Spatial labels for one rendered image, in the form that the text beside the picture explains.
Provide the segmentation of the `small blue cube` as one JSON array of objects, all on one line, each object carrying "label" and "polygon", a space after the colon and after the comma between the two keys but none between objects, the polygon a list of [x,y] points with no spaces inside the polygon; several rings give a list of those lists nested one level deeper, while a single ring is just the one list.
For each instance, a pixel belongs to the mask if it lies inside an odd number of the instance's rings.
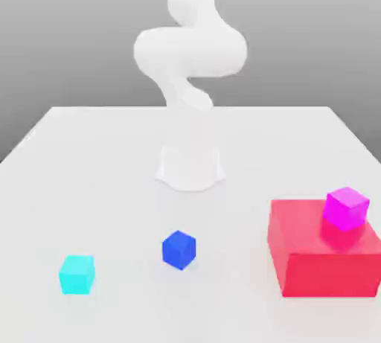
[{"label": "small blue cube", "polygon": [[196,239],[182,231],[175,231],[162,242],[165,263],[183,270],[196,257]]}]

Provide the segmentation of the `small magenta cube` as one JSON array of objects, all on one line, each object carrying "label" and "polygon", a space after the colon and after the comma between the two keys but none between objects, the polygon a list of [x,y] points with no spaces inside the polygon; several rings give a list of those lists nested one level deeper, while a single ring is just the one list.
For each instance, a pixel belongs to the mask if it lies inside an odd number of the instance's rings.
[{"label": "small magenta cube", "polygon": [[340,231],[350,231],[365,224],[370,199],[351,187],[327,194],[323,218]]}]

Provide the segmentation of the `small cyan cube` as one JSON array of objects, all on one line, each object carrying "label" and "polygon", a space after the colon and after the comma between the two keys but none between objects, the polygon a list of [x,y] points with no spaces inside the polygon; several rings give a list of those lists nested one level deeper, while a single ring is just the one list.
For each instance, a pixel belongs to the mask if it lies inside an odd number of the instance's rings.
[{"label": "small cyan cube", "polygon": [[95,279],[94,257],[67,256],[60,268],[59,279],[64,295],[89,295]]}]

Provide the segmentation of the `large red box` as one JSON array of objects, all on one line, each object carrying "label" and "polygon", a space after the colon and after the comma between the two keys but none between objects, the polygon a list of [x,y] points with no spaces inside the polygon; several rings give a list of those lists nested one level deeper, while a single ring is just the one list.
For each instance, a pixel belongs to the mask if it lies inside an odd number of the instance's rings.
[{"label": "large red box", "polygon": [[267,243],[284,297],[377,295],[381,238],[369,222],[340,231],[322,216],[322,199],[274,199]]}]

